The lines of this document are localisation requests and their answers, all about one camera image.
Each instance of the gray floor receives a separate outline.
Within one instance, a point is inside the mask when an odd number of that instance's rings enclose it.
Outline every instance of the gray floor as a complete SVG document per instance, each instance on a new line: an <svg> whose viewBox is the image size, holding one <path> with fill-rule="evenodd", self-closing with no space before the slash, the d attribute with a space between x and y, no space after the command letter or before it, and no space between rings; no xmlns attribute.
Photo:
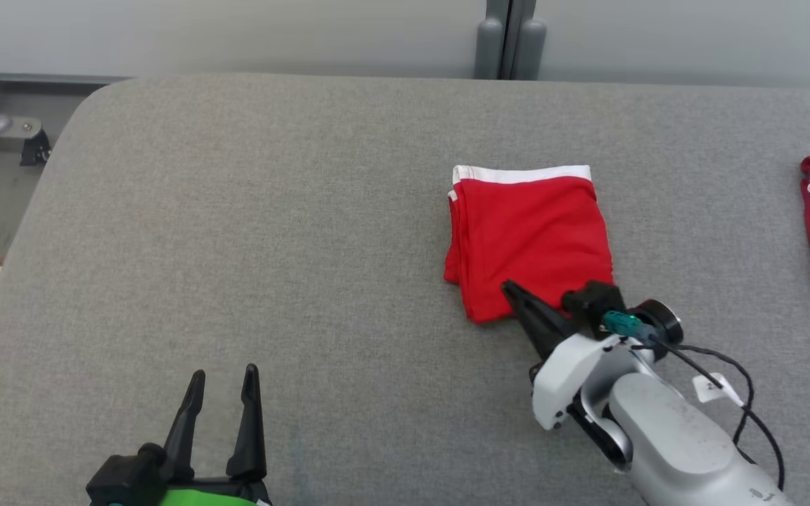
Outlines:
<svg viewBox="0 0 810 506"><path fill-rule="evenodd" d="M0 83L0 112L42 119L54 143L74 109L99 86ZM0 257L20 224L43 167L20 167L22 141L0 140Z"/></svg>

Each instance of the white tag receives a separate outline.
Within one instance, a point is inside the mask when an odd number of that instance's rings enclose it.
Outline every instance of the white tag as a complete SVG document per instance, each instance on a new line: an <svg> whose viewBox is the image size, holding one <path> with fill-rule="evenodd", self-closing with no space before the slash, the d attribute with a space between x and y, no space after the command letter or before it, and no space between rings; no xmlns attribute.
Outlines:
<svg viewBox="0 0 810 506"><path fill-rule="evenodd" d="M727 382L724 375L720 374L720 372L711 372L711 375L713 375L713 377L721 383L723 388L712 384L706 377L692 378L692 384L695 387L695 394L698 395L698 401L700 403L708 403L708 401L720 399L721 397L729 397L730 400L736 403L737 406L743 407L745 405L743 400L740 399L739 395L736 394L736 390L733 390L733 387L730 387L730 382Z"/></svg>

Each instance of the gray fabric tablecloth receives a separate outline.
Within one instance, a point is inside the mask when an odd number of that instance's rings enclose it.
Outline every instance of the gray fabric tablecloth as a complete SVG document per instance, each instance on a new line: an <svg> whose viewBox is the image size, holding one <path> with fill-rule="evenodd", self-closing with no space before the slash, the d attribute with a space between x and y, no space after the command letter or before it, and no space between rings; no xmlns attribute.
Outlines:
<svg viewBox="0 0 810 506"><path fill-rule="evenodd" d="M0 505L86 504L208 374L222 474L247 362L285 504L642 504L544 432L514 321L442 280L455 164L590 164L627 301L749 368L810 504L810 91L257 74L115 84L59 138L0 278ZM745 390L733 371L713 362ZM694 372L658 370L682 391ZM732 429L730 403L703 408ZM776 473L754 427L742 440Z"/></svg>

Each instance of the white wall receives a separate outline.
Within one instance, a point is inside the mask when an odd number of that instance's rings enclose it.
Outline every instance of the white wall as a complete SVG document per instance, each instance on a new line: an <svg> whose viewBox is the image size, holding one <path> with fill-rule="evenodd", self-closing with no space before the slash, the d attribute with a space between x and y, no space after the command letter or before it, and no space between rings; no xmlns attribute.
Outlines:
<svg viewBox="0 0 810 506"><path fill-rule="evenodd" d="M470 77L485 0L0 0L0 73Z"/></svg>
<svg viewBox="0 0 810 506"><path fill-rule="evenodd" d="M810 86L810 0L537 0L540 79Z"/></svg>

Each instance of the robotic arm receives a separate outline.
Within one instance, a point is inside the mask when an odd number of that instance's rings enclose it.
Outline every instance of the robotic arm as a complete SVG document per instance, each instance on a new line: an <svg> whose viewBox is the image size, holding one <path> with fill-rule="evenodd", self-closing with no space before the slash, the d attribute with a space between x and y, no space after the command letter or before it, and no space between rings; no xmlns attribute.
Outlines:
<svg viewBox="0 0 810 506"><path fill-rule="evenodd" d="M717 423L659 378L652 364L683 340L661 302L626 308L616 286L569 292L565 314L513 281L502 291L542 362L530 369L544 429L571 416L649 506L792 505Z"/></svg>

